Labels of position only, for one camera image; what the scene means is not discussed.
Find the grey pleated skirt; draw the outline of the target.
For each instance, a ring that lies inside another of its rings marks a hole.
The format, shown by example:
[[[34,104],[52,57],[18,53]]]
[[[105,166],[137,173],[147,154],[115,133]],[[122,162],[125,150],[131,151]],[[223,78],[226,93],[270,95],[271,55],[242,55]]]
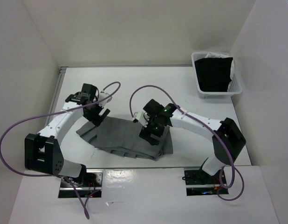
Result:
[[[141,129],[141,124],[130,120],[107,117],[100,126],[87,122],[76,133],[95,148],[121,157],[156,161],[164,155],[173,154],[168,127],[158,139],[159,144],[156,146],[139,137]]]

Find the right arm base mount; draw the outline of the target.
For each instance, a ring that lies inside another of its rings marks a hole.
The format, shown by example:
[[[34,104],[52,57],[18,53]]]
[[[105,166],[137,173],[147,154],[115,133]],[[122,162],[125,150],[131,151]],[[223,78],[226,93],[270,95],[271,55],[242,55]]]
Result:
[[[182,180],[185,182],[187,196],[216,195],[218,190],[223,195],[229,194],[228,189],[223,188],[219,181],[219,171],[210,176],[199,168],[186,168]]]

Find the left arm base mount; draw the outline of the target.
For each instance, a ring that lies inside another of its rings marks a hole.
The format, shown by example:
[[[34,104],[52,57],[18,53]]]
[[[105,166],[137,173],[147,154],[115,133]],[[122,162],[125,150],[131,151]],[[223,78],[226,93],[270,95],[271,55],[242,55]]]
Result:
[[[100,198],[102,196],[103,170],[88,169],[83,180],[68,177],[72,184],[67,180],[61,179],[58,198],[77,198],[75,186],[81,198]]]

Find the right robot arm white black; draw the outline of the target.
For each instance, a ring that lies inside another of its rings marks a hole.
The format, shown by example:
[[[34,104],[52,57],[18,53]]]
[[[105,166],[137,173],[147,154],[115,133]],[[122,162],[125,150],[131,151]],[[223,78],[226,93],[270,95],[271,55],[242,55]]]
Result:
[[[162,106],[154,99],[150,100],[142,111],[133,114],[133,121],[142,125],[139,137],[153,146],[159,144],[159,140],[154,136],[161,137],[165,128],[169,126],[185,129],[212,142],[214,154],[203,162],[199,171],[199,179],[203,183],[210,183],[220,169],[225,165],[231,165],[222,142],[227,147],[233,162],[246,144],[242,132],[230,118],[210,119],[187,112],[173,103]]]

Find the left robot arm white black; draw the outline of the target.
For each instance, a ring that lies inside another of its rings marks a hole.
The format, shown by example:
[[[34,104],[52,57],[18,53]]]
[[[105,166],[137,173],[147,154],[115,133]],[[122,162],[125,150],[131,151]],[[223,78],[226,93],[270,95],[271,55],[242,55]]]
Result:
[[[83,164],[64,159],[61,143],[73,124],[81,117],[99,126],[109,114],[104,106],[112,97],[99,91],[96,86],[83,84],[81,91],[69,95],[61,109],[61,114],[37,134],[25,138],[25,168],[46,175],[66,176],[76,186],[86,184],[87,171]]]

